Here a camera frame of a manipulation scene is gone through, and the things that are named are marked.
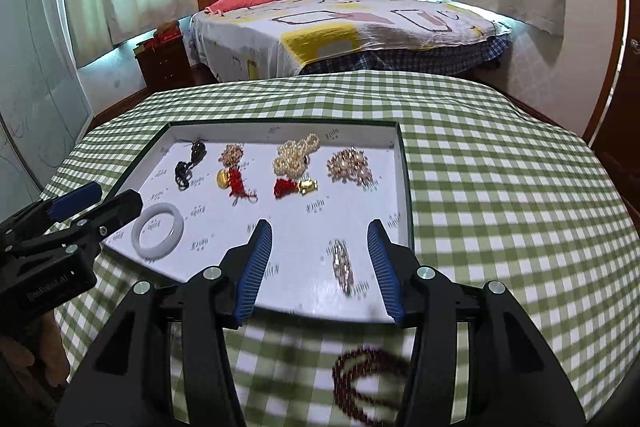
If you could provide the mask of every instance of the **jewelry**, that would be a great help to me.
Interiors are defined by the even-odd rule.
[[[206,154],[207,149],[204,147],[204,143],[198,140],[191,145],[191,161],[178,162],[175,166],[175,182],[178,184],[180,190],[187,190],[187,188],[189,188],[191,169],[200,163]]]
[[[351,261],[349,260],[349,252],[344,241],[336,239],[327,249],[327,252],[333,257],[334,275],[340,284],[340,288],[345,295],[351,296],[353,288],[353,271],[351,270]]]
[[[242,155],[244,155],[242,147],[237,144],[227,145],[224,152],[220,155],[220,158],[218,158],[218,161],[228,169],[229,167],[238,165],[242,159]]]
[[[290,180],[300,178],[309,163],[308,156],[320,148],[320,139],[311,133],[300,141],[289,140],[278,147],[278,157],[273,161],[273,171],[277,176]]]
[[[229,197],[236,197],[233,206],[236,206],[239,199],[250,200],[253,203],[258,200],[258,196],[255,192],[247,192],[244,189],[244,182],[242,181],[242,174],[238,169],[238,163],[242,158],[244,152],[239,145],[227,145],[226,149],[218,158],[218,161],[222,163],[226,169],[221,169],[216,175],[216,182],[220,188],[231,187]]]
[[[301,182],[295,182],[293,180],[278,178],[273,187],[273,195],[276,196],[277,200],[279,200],[287,194],[299,192],[304,196],[314,190],[318,190],[318,182],[315,180],[302,180]]]
[[[140,233],[142,233],[142,227],[152,217],[156,217],[158,214],[171,214],[174,216],[174,224],[171,227],[171,232],[162,240],[158,245],[151,248],[140,247]],[[182,238],[182,232],[184,231],[184,219],[180,214],[180,210],[171,203],[158,203],[145,209],[140,217],[136,219],[131,229],[131,242],[133,249],[136,253],[148,261],[156,261],[161,259],[165,255],[171,253],[171,251],[178,246],[180,239]]]
[[[351,365],[351,362],[362,359]],[[354,351],[348,351],[338,357],[331,371],[334,378],[334,400],[349,418],[358,420],[364,425],[386,425],[379,420],[367,416],[364,409],[356,400],[367,402],[373,406],[381,405],[392,410],[399,410],[400,404],[385,398],[374,398],[356,390],[355,382],[358,378],[369,375],[393,375],[403,380],[409,376],[409,361],[398,357],[384,349],[372,349],[360,346]]]
[[[343,178],[356,182],[358,187],[369,185],[373,182],[373,174],[369,169],[369,160],[364,155],[364,151],[356,151],[353,147],[335,153],[326,163],[326,166],[334,182]]]

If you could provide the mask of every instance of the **nightstand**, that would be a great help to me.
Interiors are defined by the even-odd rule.
[[[150,92],[168,91],[195,85],[184,49],[183,37],[156,44],[136,55]]]

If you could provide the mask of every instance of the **plaid fabric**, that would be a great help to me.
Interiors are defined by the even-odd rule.
[[[412,71],[456,75],[500,57],[509,47],[507,35],[469,46],[443,46],[428,51],[376,50],[326,58],[306,65],[300,75],[347,71]]]
[[[106,194],[167,122],[269,117],[398,121],[420,261],[460,283],[502,280],[542,331],[587,416],[602,406],[639,349],[638,234],[579,137],[527,116],[488,87],[359,71],[157,93],[89,133],[44,196],[92,180]],[[73,368],[136,280],[161,283],[108,253],[94,269],[97,286],[56,311]],[[333,404],[335,359],[360,344],[408,357],[414,332],[392,325],[312,327],[290,315],[256,314],[225,338],[249,425],[343,426],[350,420]],[[463,327],[458,340],[454,420],[466,407]],[[175,410],[185,419],[180,372],[173,359]],[[386,381],[380,389],[400,393]]]

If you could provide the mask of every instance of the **tray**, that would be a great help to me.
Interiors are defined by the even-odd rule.
[[[276,148],[286,140],[315,133],[320,149],[310,156],[308,175],[318,191],[290,194],[276,200],[277,176],[272,162]],[[193,168],[190,188],[180,192],[174,180],[178,161],[188,161],[191,143],[202,140],[207,155]],[[227,144],[242,144],[240,170],[251,203],[229,197],[219,188],[218,159]],[[326,167],[334,153],[356,147],[364,150],[374,183],[332,182]],[[133,188],[144,208],[167,202],[184,218],[178,246],[166,257],[149,262],[138,256],[131,241],[130,223],[105,240],[104,245],[136,263],[179,282],[220,262],[229,248],[247,242],[259,219],[273,229],[273,250],[256,306],[290,314],[356,322],[391,322],[385,311],[367,250],[367,227],[381,219],[395,243],[414,247],[411,199],[399,125],[394,122],[346,120],[239,120],[167,124],[129,166],[109,193],[113,197]],[[160,214],[142,229],[142,247],[162,241],[172,226],[169,214]],[[335,279],[332,241],[343,240],[353,268],[351,296]]]

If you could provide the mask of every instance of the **red tassel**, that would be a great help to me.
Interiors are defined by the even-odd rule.
[[[287,194],[293,194],[298,191],[298,184],[292,180],[285,180],[283,178],[277,179],[276,184],[273,187],[273,195],[279,200]]]
[[[255,198],[256,200],[258,199],[258,196],[255,193],[247,193],[244,190],[244,183],[242,183],[242,174],[240,174],[240,171],[237,168],[231,167],[228,172],[229,186],[231,187],[231,193],[229,194],[229,197],[235,196],[236,201],[238,201],[238,198],[247,200],[252,198]]]

